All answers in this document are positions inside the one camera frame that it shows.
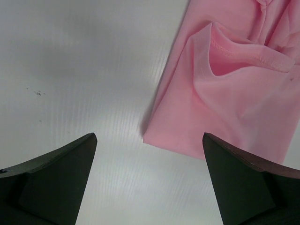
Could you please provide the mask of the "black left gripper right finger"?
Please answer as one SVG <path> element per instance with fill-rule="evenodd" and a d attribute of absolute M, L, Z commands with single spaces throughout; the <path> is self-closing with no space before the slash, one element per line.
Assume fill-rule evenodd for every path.
<path fill-rule="evenodd" d="M 300 172 L 241 150 L 210 133 L 203 149 L 225 225 L 298 225 Z"/>

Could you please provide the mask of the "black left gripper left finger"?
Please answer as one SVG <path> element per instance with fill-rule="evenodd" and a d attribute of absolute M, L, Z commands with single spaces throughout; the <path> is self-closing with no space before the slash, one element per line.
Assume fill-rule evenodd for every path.
<path fill-rule="evenodd" d="M 89 133 L 0 171 L 2 225 L 74 225 L 97 147 Z"/>

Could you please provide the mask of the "pink t shirt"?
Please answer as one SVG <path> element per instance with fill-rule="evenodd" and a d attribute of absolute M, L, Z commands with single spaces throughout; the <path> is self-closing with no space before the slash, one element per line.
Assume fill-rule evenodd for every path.
<path fill-rule="evenodd" d="M 299 119 L 299 1 L 190 1 L 144 143 L 202 159 L 211 133 L 282 163 Z"/>

